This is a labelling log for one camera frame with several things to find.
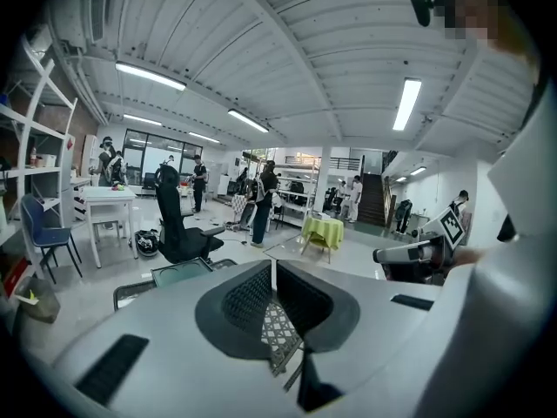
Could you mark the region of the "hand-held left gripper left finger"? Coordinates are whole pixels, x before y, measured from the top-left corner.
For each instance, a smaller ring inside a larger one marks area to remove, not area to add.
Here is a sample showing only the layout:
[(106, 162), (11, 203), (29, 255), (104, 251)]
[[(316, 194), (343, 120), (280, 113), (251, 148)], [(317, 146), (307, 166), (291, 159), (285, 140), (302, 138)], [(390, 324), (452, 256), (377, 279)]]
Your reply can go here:
[(73, 341), (57, 374), (117, 418), (302, 418), (262, 339), (272, 263), (156, 287)]

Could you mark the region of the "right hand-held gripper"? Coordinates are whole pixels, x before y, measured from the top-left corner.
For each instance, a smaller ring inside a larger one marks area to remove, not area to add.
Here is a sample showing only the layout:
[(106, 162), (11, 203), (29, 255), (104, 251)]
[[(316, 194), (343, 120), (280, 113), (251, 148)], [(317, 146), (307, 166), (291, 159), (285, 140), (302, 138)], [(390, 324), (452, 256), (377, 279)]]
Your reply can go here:
[(454, 251), (464, 236), (463, 226), (448, 207), (413, 231), (412, 244), (376, 249), (372, 257), (382, 264), (387, 280), (442, 285), (445, 270), (453, 264)]

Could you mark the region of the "person's right forearm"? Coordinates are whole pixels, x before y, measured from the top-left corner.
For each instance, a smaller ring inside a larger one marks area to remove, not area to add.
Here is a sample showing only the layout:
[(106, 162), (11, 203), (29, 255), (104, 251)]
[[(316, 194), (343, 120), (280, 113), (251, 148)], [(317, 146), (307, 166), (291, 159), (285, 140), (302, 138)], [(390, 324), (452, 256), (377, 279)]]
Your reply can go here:
[(474, 264), (479, 261), (486, 253), (483, 249), (473, 248), (469, 246), (457, 247), (453, 255), (453, 265), (463, 266)]

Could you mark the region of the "dark wooden staircase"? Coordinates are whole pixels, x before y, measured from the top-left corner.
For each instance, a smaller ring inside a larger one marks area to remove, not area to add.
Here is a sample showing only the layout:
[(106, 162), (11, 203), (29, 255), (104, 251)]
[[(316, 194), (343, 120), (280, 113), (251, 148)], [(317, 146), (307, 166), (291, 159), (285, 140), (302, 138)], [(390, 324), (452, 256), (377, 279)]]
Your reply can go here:
[(374, 226), (386, 225), (383, 182), (379, 175), (364, 173), (358, 221)]

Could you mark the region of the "table with yellow-green cloth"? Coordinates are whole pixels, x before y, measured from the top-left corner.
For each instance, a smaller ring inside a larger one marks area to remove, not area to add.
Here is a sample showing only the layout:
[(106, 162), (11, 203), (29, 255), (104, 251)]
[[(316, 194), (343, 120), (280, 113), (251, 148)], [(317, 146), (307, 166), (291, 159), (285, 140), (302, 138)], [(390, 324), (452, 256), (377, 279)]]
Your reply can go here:
[(332, 251), (339, 250), (344, 239), (344, 231), (344, 223), (341, 220), (307, 216), (301, 232), (304, 241), (301, 253), (304, 253), (309, 245), (315, 245), (327, 251), (328, 262), (331, 262)]

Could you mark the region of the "black white patterned backpack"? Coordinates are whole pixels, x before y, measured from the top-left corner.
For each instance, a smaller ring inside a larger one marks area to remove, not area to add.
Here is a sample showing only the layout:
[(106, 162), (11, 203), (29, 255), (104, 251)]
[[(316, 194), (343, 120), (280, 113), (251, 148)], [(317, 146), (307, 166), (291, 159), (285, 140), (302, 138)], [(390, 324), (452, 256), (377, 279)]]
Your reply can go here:
[(139, 255), (154, 257), (159, 249), (159, 234), (156, 229), (139, 230), (134, 233), (134, 242)]

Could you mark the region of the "black office chair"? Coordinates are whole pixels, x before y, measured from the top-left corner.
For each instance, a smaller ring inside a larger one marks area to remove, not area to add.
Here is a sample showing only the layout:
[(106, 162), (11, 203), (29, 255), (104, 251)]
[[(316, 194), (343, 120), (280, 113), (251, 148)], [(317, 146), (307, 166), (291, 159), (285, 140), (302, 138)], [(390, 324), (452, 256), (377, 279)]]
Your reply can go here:
[(178, 171), (170, 165), (162, 164), (155, 173), (156, 197), (162, 216), (159, 251), (172, 264), (202, 259), (210, 265), (212, 260), (209, 254), (224, 245), (224, 241), (218, 239), (217, 235), (223, 233), (225, 227), (217, 226), (208, 230), (186, 228), (178, 185)]

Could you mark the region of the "long white metal rack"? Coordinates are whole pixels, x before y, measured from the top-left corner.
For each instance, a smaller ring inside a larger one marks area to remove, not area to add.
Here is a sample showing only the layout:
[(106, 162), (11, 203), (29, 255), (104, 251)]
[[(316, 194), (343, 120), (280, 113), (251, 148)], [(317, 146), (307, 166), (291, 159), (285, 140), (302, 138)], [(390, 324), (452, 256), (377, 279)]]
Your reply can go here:
[(282, 203), (281, 222), (302, 228), (312, 210), (319, 178), (319, 166), (311, 163), (286, 163), (276, 166), (278, 195)]

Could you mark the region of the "brown fabric waste bin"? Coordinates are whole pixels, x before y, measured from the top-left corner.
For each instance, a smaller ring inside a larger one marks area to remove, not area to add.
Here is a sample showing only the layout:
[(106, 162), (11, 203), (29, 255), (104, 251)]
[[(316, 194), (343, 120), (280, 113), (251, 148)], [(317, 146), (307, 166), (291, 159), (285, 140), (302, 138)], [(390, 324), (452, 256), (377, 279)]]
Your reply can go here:
[(24, 277), (14, 295), (22, 309), (34, 320), (52, 324), (60, 311), (60, 303), (49, 282), (36, 277)]

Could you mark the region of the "table with checkered cloth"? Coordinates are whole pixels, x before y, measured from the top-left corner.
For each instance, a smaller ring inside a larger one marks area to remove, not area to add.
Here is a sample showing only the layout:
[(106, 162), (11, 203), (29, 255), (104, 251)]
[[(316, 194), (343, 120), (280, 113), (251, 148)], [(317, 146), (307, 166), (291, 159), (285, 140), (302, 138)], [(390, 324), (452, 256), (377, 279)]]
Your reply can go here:
[(232, 210), (234, 214), (232, 224), (247, 229), (252, 225), (257, 206), (244, 195), (236, 194), (232, 197)]

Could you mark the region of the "white rectangular table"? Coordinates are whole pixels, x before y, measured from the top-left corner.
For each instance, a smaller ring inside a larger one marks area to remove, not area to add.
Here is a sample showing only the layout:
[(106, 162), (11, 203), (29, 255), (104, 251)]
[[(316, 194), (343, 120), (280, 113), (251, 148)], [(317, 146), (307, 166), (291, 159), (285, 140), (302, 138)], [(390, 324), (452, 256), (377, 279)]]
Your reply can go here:
[(99, 241), (97, 227), (105, 223), (114, 224), (119, 234), (119, 226), (131, 239), (131, 249), (134, 259), (138, 258), (137, 245), (134, 234), (134, 200), (136, 194), (127, 186), (122, 190), (114, 190), (108, 186), (86, 186), (82, 191), (85, 205), (85, 218), (90, 235), (91, 250), (97, 268), (101, 268), (97, 243)]

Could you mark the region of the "blue chair with black legs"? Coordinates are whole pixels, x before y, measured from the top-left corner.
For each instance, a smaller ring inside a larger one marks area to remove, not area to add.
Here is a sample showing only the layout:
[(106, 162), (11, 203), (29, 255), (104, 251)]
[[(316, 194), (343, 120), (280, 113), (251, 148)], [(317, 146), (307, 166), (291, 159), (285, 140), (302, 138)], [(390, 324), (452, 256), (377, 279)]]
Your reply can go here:
[(23, 226), (28, 233), (30, 243), (38, 248), (42, 255), (40, 267), (46, 267), (52, 282), (57, 284), (50, 268), (50, 257), (53, 258), (55, 265), (58, 266), (55, 250), (61, 247), (66, 248), (73, 266), (77, 270), (77, 274), (82, 278), (83, 275), (78, 265), (82, 260), (71, 229), (66, 227), (47, 227), (45, 225), (43, 205), (30, 193), (25, 194), (21, 198), (21, 211)]

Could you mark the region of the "white drawer cabinet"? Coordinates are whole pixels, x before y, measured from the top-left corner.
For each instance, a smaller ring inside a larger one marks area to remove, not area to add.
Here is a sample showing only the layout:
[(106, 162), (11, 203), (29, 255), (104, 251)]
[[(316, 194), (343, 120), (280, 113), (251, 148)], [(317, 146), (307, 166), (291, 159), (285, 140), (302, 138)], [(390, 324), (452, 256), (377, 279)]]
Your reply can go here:
[(75, 221), (85, 221), (85, 201), (83, 200), (83, 190), (91, 186), (91, 177), (79, 177), (70, 181), (70, 186), (73, 191), (73, 206), (75, 213)]

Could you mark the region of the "white ceiling air conditioner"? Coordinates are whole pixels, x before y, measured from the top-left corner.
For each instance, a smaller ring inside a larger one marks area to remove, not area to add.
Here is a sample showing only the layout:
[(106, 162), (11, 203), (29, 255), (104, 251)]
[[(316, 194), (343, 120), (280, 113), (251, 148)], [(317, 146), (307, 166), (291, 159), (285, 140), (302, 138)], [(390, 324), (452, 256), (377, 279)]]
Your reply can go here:
[(104, 39), (110, 0), (52, 0), (56, 36), (71, 49), (86, 49)]

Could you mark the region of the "black framed glass wall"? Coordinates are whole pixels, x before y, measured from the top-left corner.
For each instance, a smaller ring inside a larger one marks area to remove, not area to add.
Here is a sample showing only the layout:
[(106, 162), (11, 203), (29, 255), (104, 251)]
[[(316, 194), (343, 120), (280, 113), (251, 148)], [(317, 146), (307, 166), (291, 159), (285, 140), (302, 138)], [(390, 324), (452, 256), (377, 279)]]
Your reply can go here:
[(180, 177), (193, 174), (194, 156), (202, 156), (203, 147), (165, 138), (151, 133), (127, 129), (122, 152), (130, 185), (144, 185), (147, 173), (155, 173), (159, 165), (174, 156), (173, 166)]

